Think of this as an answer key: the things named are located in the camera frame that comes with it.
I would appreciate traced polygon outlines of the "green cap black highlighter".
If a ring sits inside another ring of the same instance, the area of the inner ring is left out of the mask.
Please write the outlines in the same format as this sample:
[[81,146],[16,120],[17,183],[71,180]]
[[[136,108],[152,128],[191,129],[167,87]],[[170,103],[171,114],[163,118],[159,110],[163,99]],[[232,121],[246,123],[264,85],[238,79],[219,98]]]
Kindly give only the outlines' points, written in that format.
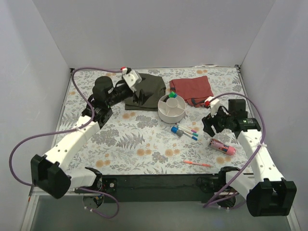
[[177,95],[175,94],[175,95],[168,95],[167,97],[166,97],[166,100],[168,100],[169,98],[175,98]]

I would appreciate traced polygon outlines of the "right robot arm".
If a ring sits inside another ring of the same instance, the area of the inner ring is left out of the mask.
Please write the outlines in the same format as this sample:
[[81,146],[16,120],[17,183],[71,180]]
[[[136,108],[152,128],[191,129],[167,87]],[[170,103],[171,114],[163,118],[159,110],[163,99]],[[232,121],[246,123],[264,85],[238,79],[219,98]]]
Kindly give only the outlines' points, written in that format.
[[249,118],[244,99],[230,99],[223,107],[218,99],[209,97],[205,107],[211,112],[202,119],[204,132],[211,137],[229,129],[243,147],[251,166],[254,181],[243,169],[223,167],[214,181],[217,194],[232,188],[245,200],[249,213],[254,217],[287,216],[297,192],[293,181],[287,181],[275,166],[264,144],[264,129],[255,118]]

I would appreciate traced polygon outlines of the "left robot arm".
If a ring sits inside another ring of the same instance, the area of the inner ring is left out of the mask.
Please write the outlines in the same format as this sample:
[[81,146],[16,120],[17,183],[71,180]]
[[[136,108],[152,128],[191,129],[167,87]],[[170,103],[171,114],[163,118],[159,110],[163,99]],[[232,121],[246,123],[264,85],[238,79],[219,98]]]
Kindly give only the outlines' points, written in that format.
[[98,192],[103,187],[103,175],[91,167],[67,175],[69,163],[82,146],[107,123],[112,115],[112,106],[132,98],[143,105],[151,93],[141,89],[145,77],[139,73],[123,75],[115,85],[107,76],[95,80],[89,104],[82,111],[73,132],[65,135],[43,156],[35,155],[31,161],[31,177],[35,186],[55,199],[63,197],[70,189],[85,187]]

